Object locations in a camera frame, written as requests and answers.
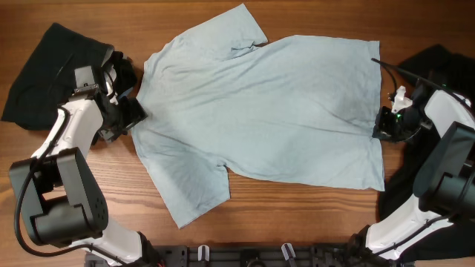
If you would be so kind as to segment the light blue t-shirt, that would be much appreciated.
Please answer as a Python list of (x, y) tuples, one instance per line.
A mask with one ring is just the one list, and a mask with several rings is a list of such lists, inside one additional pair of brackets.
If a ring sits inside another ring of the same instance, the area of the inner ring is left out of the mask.
[(229, 172), (273, 182), (384, 190), (377, 41), (270, 42), (239, 5), (173, 38), (144, 64), (137, 155), (184, 227), (230, 198)]

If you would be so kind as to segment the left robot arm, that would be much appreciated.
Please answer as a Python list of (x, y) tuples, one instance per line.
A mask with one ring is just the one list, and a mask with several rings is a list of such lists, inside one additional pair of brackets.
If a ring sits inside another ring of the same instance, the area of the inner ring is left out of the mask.
[(109, 218), (86, 162), (97, 136), (114, 141), (144, 120), (145, 111), (136, 99), (115, 91), (119, 74), (112, 67), (85, 66), (74, 74), (76, 88), (57, 108), (45, 142), (31, 158), (10, 167), (16, 239), (37, 257), (84, 249), (109, 266), (164, 266), (144, 234)]

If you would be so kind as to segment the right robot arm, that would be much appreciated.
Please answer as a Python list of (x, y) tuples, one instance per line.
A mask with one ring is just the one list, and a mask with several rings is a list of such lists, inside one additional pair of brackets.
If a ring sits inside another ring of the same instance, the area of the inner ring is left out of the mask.
[(406, 250), (460, 220), (474, 218), (474, 115), (445, 88), (427, 100), (425, 116), (440, 140), (417, 171), (412, 194), (391, 215), (353, 238), (345, 266), (394, 266)]

